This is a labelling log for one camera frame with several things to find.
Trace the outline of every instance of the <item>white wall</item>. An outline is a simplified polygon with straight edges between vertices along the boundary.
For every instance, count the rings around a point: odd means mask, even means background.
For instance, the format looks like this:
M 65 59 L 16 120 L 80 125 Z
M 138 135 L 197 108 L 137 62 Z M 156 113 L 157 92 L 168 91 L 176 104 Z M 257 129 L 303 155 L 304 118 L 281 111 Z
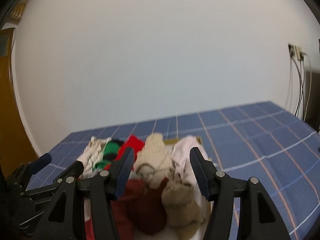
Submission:
M 261 100 L 284 106 L 287 44 L 319 68 L 318 38 L 303 0 L 30 0 L 17 30 L 17 89 L 44 153 L 82 129 Z M 294 89 L 296 104 L 296 76 Z

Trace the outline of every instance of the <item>wooden door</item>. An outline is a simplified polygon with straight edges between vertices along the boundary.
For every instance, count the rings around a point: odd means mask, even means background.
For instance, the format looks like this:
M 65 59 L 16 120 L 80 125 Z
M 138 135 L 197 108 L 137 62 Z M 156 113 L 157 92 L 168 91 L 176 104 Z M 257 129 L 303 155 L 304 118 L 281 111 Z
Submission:
M 8 177 L 20 163 L 37 159 L 22 125 L 15 100 L 11 50 L 14 28 L 0 31 L 0 164 Z

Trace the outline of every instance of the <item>blue tablecloth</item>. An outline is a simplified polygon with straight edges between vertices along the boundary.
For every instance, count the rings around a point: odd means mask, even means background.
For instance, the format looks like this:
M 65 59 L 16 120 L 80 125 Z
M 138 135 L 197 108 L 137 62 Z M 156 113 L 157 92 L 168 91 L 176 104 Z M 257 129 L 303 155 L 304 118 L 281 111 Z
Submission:
M 271 102 L 71 133 L 49 152 L 52 163 L 31 178 L 28 189 L 51 184 L 91 136 L 126 140 L 133 134 L 145 140 L 152 132 L 162 133 L 164 139 L 200 136 L 218 169 L 233 178 L 259 178 L 292 239 L 303 239 L 320 213 L 320 137 Z M 235 199 L 229 239 L 236 239 L 239 207 Z

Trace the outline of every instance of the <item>white cloth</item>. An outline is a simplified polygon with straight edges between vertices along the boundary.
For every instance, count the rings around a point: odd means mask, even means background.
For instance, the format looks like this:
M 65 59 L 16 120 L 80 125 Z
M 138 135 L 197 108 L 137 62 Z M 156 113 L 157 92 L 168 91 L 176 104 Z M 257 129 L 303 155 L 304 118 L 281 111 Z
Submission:
M 193 185 L 193 194 L 195 201 L 200 207 L 202 207 L 203 198 L 201 197 L 201 192 L 196 180 L 196 176 L 190 163 L 190 150 L 193 147 L 198 147 L 203 158 L 205 160 L 208 160 L 207 153 L 205 152 L 203 146 L 198 143 L 195 136 L 188 135 L 182 138 L 174 145 L 172 149 L 171 159 L 175 166 L 174 180 Z
M 161 133 L 152 133 L 146 139 L 133 170 L 146 182 L 150 188 L 157 189 L 164 178 L 173 176 L 174 167 Z
M 77 158 L 77 161 L 81 161 L 84 167 L 81 179 L 91 178 L 95 175 L 92 168 L 96 163 L 102 161 L 103 150 L 109 141 L 111 141 L 111 137 L 107 139 L 97 139 L 94 136 L 91 137 L 89 144 Z

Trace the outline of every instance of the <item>silver screw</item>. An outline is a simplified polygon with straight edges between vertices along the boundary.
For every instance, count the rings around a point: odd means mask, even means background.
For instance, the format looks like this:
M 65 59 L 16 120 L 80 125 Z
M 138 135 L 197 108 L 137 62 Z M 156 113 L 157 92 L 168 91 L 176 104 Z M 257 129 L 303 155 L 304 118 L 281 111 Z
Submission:
M 106 171 L 106 170 L 100 171 L 100 176 L 101 177 L 106 177 L 108 175 L 109 175 L 109 171 Z
M 253 183 L 253 184 L 257 184 L 259 182 L 259 180 L 256 178 L 256 177 L 252 177 L 250 179 L 250 181 Z
M 74 177 L 67 177 L 66 182 L 67 183 L 72 183 L 74 182 L 75 178 Z
M 222 177 L 225 175 L 225 173 L 224 173 L 223 171 L 217 171 L 217 172 L 216 172 L 216 175 L 217 175 L 218 177 L 222 178 Z

